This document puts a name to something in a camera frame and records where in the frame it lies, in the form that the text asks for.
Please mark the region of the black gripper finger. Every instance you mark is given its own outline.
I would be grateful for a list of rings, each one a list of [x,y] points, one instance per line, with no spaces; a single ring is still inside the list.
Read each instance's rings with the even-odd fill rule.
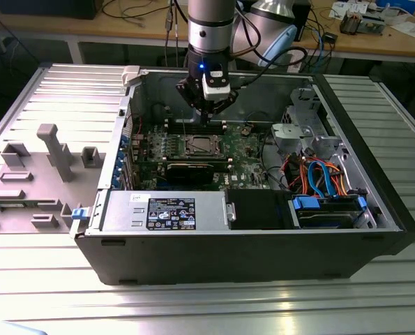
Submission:
[[[185,78],[176,84],[176,90],[185,102],[199,114],[200,123],[207,124],[206,100],[198,79]]]
[[[234,104],[239,94],[236,90],[211,94],[206,100],[206,124],[212,117],[222,113],[232,104]]]

